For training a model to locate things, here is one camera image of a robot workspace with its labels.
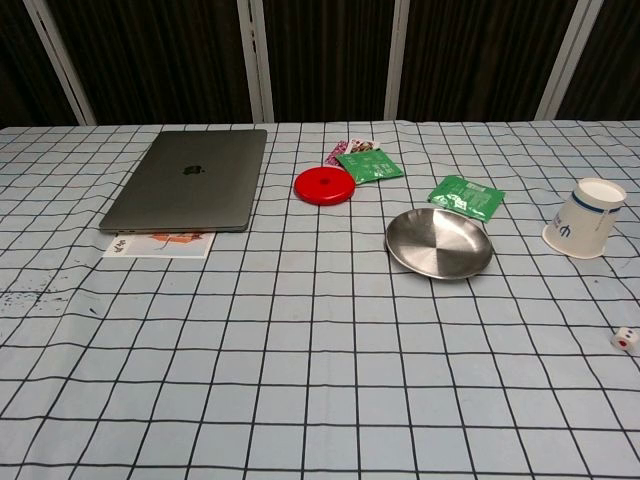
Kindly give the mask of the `round metal plate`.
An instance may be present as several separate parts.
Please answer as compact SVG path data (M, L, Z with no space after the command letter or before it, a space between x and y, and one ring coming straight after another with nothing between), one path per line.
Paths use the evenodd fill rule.
M494 254L481 227L439 208L414 209L395 217L386 228L385 245L405 268L440 280L477 275Z

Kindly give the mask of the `white paper cup blue print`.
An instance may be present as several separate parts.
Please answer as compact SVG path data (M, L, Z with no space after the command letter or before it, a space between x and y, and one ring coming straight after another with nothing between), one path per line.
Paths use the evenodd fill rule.
M583 178L544 227L542 238L551 248L570 257L599 257L625 200L625 190L616 183Z

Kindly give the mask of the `grey closed laptop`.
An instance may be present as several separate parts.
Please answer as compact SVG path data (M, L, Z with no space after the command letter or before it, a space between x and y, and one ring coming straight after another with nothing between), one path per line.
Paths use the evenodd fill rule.
M267 131L164 131L107 214L104 232L242 232L248 228Z

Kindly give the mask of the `white die with red pips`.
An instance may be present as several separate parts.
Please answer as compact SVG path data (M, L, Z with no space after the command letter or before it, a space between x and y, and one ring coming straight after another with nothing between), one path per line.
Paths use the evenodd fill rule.
M629 327L618 328L611 338L612 345L624 351L633 350L639 342L640 334Z

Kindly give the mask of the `light blue checked tablecloth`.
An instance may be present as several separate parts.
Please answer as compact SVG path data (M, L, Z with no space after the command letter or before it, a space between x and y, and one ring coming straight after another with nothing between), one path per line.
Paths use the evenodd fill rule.
M103 257L158 126L0 130L0 480L640 480L640 121L266 130L203 259ZM302 201L354 138L404 175ZM449 175L505 192L460 280L385 245ZM583 178L626 192L592 259L542 238Z

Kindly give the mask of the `white card with orange leaf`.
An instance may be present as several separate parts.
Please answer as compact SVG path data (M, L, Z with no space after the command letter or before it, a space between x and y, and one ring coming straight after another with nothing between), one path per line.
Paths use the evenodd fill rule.
M206 258L215 233L119 234L107 247L104 258Z

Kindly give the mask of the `white metal frame post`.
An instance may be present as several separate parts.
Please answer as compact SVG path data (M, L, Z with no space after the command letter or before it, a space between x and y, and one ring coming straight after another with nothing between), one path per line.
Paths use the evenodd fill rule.
M535 120L556 118L605 0L577 0Z
M275 120L263 0L236 0L254 123Z
M66 100L81 126L96 126L97 120L47 0L22 0L53 67Z
M384 102L385 120L397 118L410 5L411 0L394 0Z

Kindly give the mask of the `red round plastic disc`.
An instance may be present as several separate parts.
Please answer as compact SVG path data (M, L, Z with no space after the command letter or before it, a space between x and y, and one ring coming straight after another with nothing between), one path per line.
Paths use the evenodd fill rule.
M319 206L343 203L356 188L353 177L335 167L314 167L296 177L294 190L304 202Z

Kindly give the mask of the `green foil sachet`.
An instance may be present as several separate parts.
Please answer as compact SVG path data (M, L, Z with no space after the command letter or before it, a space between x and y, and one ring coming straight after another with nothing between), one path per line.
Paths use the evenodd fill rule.
M337 160L356 185L404 175L404 170L380 149L340 154Z
M502 190L449 175L429 194L428 201L446 210L487 223L504 197L505 192Z

